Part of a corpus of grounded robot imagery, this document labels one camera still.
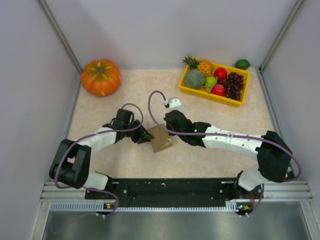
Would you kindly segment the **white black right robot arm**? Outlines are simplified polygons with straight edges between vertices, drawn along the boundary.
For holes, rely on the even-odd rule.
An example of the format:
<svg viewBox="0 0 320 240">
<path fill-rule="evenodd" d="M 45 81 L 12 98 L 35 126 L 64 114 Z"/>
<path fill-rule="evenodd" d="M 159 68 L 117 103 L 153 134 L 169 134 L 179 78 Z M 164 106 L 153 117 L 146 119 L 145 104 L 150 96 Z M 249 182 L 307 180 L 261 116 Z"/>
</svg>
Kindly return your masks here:
<svg viewBox="0 0 320 240">
<path fill-rule="evenodd" d="M 192 122 L 178 110 L 166 113 L 164 120 L 170 134 L 191 146 L 228 150 L 256 161 L 236 177 L 233 192 L 237 197 L 245 198 L 266 182 L 285 182 L 292 151 L 276 132 L 269 130 L 264 135 L 231 132 L 206 122 Z"/>
</svg>

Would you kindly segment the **brown cardboard express box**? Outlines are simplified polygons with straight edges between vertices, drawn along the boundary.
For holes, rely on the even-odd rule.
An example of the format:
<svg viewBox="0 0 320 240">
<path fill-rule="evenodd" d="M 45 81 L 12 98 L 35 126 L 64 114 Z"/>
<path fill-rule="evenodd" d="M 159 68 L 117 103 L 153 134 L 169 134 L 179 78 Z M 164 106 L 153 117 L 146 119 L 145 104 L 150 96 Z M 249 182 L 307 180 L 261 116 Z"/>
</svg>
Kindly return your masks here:
<svg viewBox="0 0 320 240">
<path fill-rule="evenodd" d="M 151 127 L 147 130 L 153 138 L 150 140 L 154 153 L 166 150 L 173 146 L 173 140 L 169 133 L 159 126 Z"/>
</svg>

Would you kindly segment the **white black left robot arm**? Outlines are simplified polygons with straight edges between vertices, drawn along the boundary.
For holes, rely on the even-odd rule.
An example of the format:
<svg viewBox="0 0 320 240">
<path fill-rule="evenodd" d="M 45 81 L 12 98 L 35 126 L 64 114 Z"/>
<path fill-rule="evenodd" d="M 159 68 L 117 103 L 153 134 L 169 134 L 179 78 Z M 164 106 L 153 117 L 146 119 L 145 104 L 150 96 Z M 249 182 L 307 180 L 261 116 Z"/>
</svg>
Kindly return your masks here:
<svg viewBox="0 0 320 240">
<path fill-rule="evenodd" d="M 143 127 L 142 121 L 135 119 L 132 111 L 120 108 L 116 117 L 96 132 L 77 140 L 62 140 L 50 167 L 49 177 L 59 189 L 96 189 L 102 198 L 109 198 L 114 191 L 112 178 L 90 171 L 91 157 L 124 138 L 143 144 L 154 137 Z"/>
</svg>

